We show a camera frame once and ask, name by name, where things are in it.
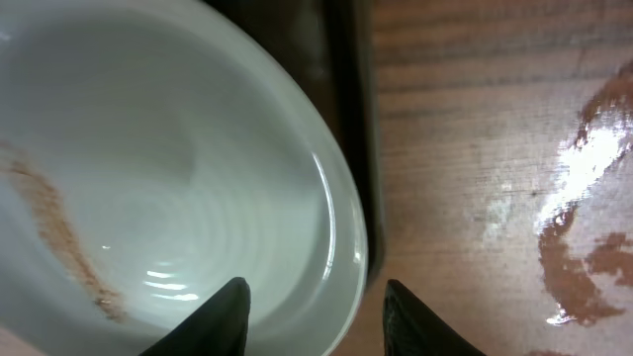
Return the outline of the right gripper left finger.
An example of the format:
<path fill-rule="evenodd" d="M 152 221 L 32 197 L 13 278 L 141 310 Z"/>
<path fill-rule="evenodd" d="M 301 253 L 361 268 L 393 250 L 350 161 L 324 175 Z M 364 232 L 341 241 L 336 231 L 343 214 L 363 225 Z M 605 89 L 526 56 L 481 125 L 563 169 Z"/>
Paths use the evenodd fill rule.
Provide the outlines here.
<path fill-rule="evenodd" d="M 248 284 L 233 278 L 140 356 L 243 356 L 250 306 Z"/>

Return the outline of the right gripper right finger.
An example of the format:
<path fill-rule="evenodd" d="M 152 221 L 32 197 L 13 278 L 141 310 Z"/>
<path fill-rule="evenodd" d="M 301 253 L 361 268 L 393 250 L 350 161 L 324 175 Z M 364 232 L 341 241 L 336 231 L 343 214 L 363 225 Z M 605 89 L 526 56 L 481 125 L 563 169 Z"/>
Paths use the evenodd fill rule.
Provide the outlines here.
<path fill-rule="evenodd" d="M 485 356 L 396 279 L 386 285 L 383 334 L 386 356 Z"/>

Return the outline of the pale blue plate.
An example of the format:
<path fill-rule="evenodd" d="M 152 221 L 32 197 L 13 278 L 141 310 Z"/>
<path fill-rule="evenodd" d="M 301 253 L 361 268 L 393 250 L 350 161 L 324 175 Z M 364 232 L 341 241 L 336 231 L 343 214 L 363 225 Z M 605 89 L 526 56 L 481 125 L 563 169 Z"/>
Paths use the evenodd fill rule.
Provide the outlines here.
<path fill-rule="evenodd" d="M 328 355 L 367 275 L 347 162 L 295 80 L 198 1 L 1 5 L 1 324 L 137 355 L 229 280 L 249 355 Z"/>

